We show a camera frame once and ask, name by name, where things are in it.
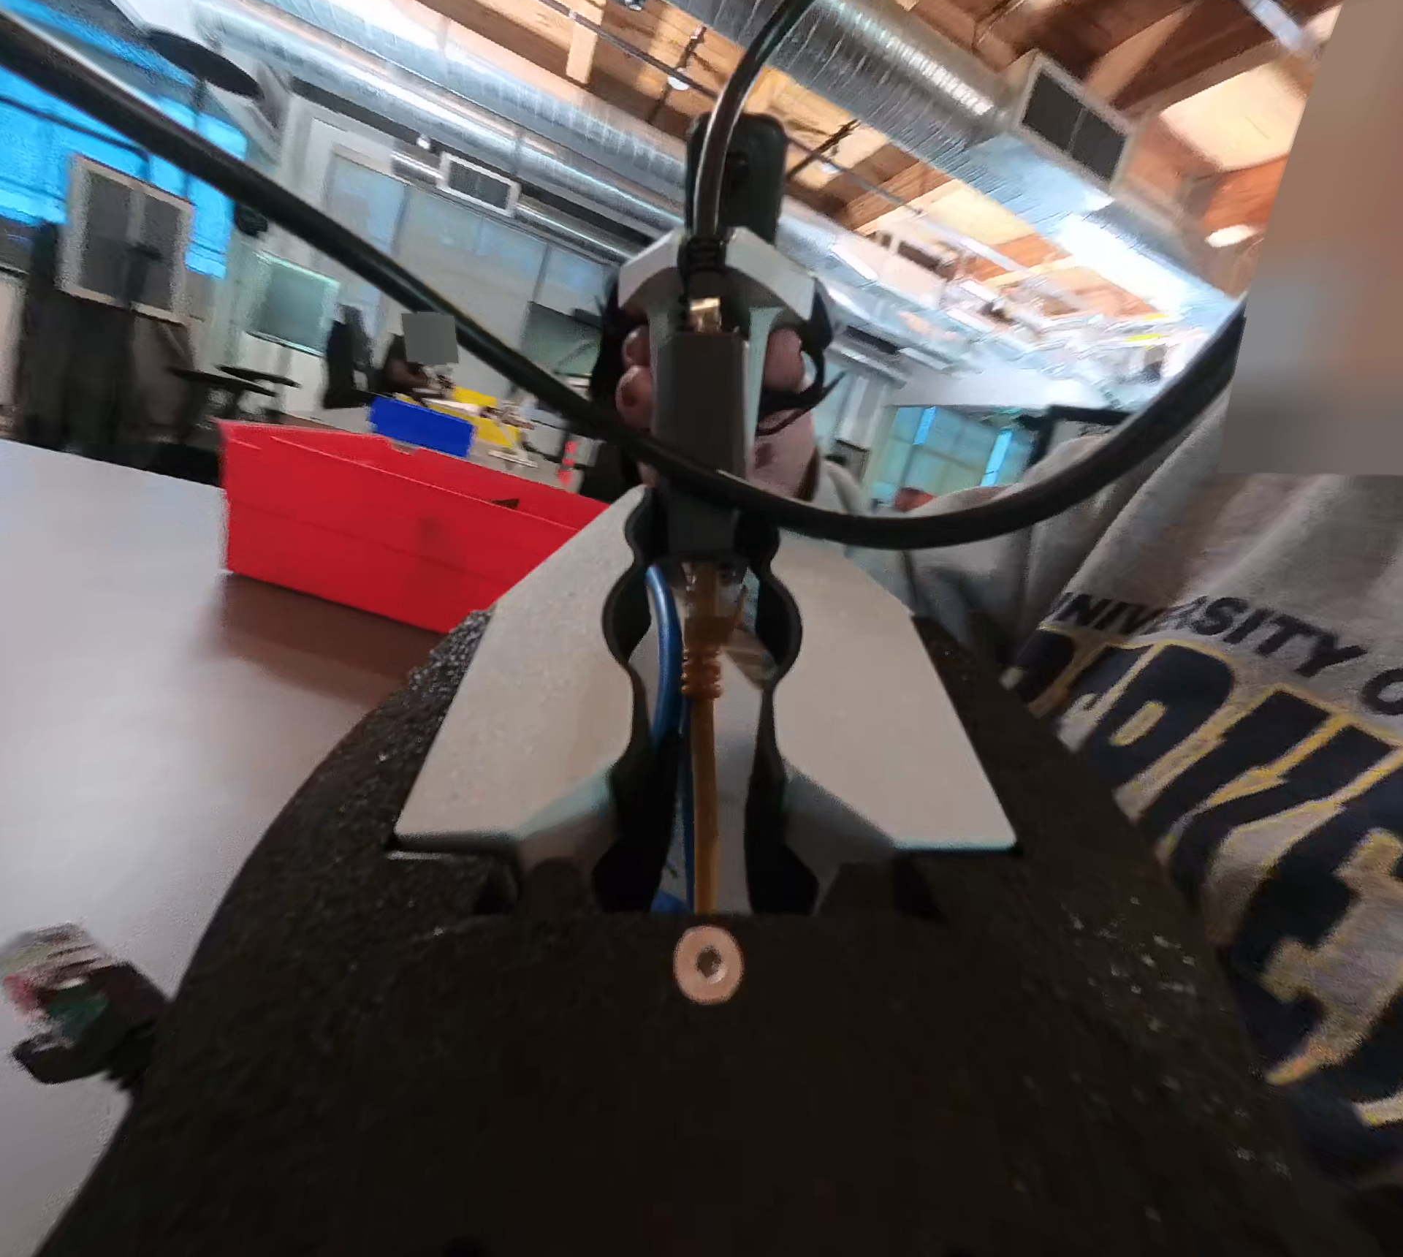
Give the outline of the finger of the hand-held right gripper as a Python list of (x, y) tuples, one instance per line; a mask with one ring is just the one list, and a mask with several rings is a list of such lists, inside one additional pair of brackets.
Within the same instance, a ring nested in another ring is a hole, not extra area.
[[(723, 425), (752, 441), (776, 432), (778, 410), (817, 409), (817, 282), (791, 265), (776, 245), (759, 233), (723, 233), (722, 239), (722, 395)], [(806, 387), (776, 391), (763, 387), (769, 334), (794, 334)]]
[(698, 426), (705, 415), (705, 332), (677, 256), (684, 233), (666, 233), (619, 271), (619, 321), (647, 332), (656, 426)]

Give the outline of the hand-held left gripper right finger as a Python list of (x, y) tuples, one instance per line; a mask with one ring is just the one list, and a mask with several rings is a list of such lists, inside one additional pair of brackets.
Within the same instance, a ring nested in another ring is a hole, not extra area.
[(752, 750), (752, 909), (817, 909), (843, 866), (1005, 857), (999, 799), (900, 597), (839, 545), (759, 566), (776, 670)]

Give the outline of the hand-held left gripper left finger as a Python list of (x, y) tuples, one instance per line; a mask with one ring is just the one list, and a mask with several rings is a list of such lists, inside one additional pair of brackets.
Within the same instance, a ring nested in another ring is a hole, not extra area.
[(566, 862), (601, 909), (660, 891), (656, 681), (633, 488), (542, 556), (482, 623), (470, 666), (393, 817), (398, 849), (491, 857), (531, 878)]

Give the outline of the black ethernet adapter box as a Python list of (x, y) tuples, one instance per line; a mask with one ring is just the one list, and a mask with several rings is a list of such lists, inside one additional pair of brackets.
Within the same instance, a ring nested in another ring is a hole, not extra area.
[[(647, 324), (647, 378), (647, 432), (722, 476), (746, 476), (759, 426), (746, 334)], [(733, 505), (698, 499), (677, 476), (656, 476), (656, 488), (677, 566), (736, 566)]]

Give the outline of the person's right forearm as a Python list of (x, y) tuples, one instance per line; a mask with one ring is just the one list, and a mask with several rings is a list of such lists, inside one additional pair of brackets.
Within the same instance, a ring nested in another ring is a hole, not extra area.
[(1122, 513), (1138, 505), (1146, 505), (1146, 513), (1168, 513), (1168, 505), (1189, 499), (1194, 485), (1218, 471), (1225, 409), (1231, 395), (1218, 395), (1176, 447), (1029, 531), (915, 554), (843, 545), (843, 556), (964, 644), (982, 634), (1017, 644), (1103, 545)]

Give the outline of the person's right hand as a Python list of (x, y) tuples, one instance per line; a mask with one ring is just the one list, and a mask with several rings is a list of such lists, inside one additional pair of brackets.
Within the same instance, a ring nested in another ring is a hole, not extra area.
[[(769, 332), (763, 400), (791, 400), (813, 387), (813, 363), (794, 332)], [(623, 378), (609, 387), (619, 415), (636, 432), (656, 425), (647, 332), (623, 321)], [(817, 426), (813, 410), (769, 410), (752, 432), (746, 485), (813, 499), (817, 488)]]

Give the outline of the red plastic bin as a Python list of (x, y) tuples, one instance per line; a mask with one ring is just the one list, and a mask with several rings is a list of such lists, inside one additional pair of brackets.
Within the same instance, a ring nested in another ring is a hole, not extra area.
[(223, 425), (223, 568), (448, 634), (605, 505), (374, 432)]

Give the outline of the blue plastic bin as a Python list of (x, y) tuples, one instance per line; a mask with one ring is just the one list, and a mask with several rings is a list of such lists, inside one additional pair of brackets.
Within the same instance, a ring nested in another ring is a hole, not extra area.
[(432, 448), (432, 454), (452, 454), (452, 462), (466, 462), (470, 447), (476, 447), (470, 415), (452, 415), (452, 410), (440, 410), (440, 409), (424, 409), (424, 400), (398, 400), (398, 395), (374, 395), (369, 400), (369, 426), (376, 441), (393, 441), (393, 447), (412, 447), (412, 448)]

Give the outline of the grey printed sweatshirt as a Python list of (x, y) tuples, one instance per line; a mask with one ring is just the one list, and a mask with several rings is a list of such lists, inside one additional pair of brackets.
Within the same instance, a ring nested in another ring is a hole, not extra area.
[(1201, 922), (1310, 1159), (1397, 1199), (1397, 476), (1218, 476), (1218, 432), (1029, 538), (999, 681)]

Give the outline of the dark blurry object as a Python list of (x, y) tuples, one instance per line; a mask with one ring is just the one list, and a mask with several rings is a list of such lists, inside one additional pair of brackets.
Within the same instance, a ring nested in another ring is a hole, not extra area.
[(0, 986), (29, 1033), (11, 1045), (37, 1082), (101, 1076), (142, 1094), (168, 992), (88, 928), (17, 931), (0, 948)]

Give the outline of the thin silver ventilation duct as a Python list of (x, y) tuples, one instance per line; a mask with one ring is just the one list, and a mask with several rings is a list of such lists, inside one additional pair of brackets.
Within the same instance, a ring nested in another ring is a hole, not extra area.
[(424, 124), (636, 233), (684, 222), (684, 144), (671, 138), (419, 0), (192, 0), (190, 14), (223, 50)]

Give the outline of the white framed wall panel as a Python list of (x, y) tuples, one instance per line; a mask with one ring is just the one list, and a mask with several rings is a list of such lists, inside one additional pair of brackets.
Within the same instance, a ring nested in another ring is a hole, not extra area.
[(192, 204), (109, 161), (68, 157), (58, 295), (190, 324)]

